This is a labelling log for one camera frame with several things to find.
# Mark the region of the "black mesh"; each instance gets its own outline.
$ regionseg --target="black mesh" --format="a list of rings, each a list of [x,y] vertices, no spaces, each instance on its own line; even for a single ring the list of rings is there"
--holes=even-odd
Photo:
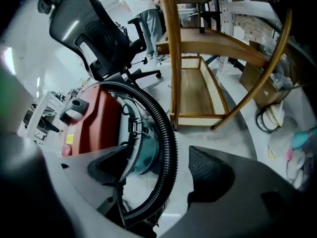
[[[48,8],[52,4],[54,10],[51,14],[50,35],[55,40],[77,53],[82,53],[79,48],[80,42],[76,40],[79,35],[84,34],[110,61],[110,67],[110,63],[107,63],[107,70],[110,72],[123,71],[124,65],[131,62],[128,61],[131,56],[127,36],[118,29],[99,0],[39,0],[39,12],[48,14]],[[65,38],[76,22],[77,24]]]

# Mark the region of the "yellow sticker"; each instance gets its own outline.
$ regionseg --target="yellow sticker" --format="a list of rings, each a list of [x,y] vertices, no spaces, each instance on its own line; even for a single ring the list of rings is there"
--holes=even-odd
[[[271,151],[270,148],[268,148],[267,153],[268,153],[268,157],[269,157],[270,159],[275,159],[275,158],[276,158],[276,157],[274,156],[274,154],[272,153],[272,151]]]
[[[68,134],[66,137],[66,145],[72,145],[74,142],[75,134]]]

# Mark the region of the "chair armrest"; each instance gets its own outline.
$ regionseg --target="chair armrest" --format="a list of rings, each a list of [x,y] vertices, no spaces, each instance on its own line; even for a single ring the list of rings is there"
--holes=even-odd
[[[140,49],[140,51],[138,53],[141,53],[143,51],[145,51],[147,49],[147,44],[145,42],[144,36],[143,36],[143,32],[140,26],[140,22],[142,20],[140,18],[133,18],[131,20],[128,21],[128,24],[134,24],[135,28],[137,29],[138,35],[139,35],[139,39],[141,41],[142,44],[142,48]]]
[[[140,22],[141,22],[141,18],[132,18],[128,21],[128,24],[135,24]]]

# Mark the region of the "plastic bag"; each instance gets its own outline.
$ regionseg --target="plastic bag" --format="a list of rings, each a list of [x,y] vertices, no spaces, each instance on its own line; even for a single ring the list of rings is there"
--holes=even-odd
[[[270,31],[266,31],[266,28],[263,25],[261,29],[261,53],[265,56],[265,58],[270,59],[274,52],[276,41],[271,37]],[[277,90],[287,89],[293,86],[290,79],[290,65],[286,54],[281,56],[279,63],[276,65],[270,77]]]

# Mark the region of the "black hose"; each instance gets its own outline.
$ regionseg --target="black hose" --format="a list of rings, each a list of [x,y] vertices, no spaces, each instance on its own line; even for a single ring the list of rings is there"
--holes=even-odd
[[[105,90],[120,91],[139,101],[150,113],[158,129],[158,140],[163,153],[163,164],[158,181],[148,199],[136,209],[124,213],[127,226],[143,221],[155,214],[168,200],[177,174],[177,145],[173,127],[157,101],[134,85],[114,81],[99,82]]]
[[[261,131],[263,131],[263,132],[265,132],[265,133],[267,133],[267,134],[270,134],[270,133],[272,133],[273,131],[275,131],[278,127],[276,127],[275,129],[269,129],[267,126],[266,126],[266,124],[264,123],[264,118],[263,118],[263,115],[264,115],[264,113],[266,112],[266,109],[267,108],[269,108],[271,106],[271,104],[270,105],[267,105],[267,106],[265,106],[265,107],[263,107],[262,109],[261,109],[261,111],[256,115],[256,125],[257,125],[257,127],[261,130]],[[259,125],[259,121],[258,121],[258,119],[259,119],[259,117],[261,116],[261,122],[262,122],[262,126],[264,127],[264,128],[262,128],[260,125]]]

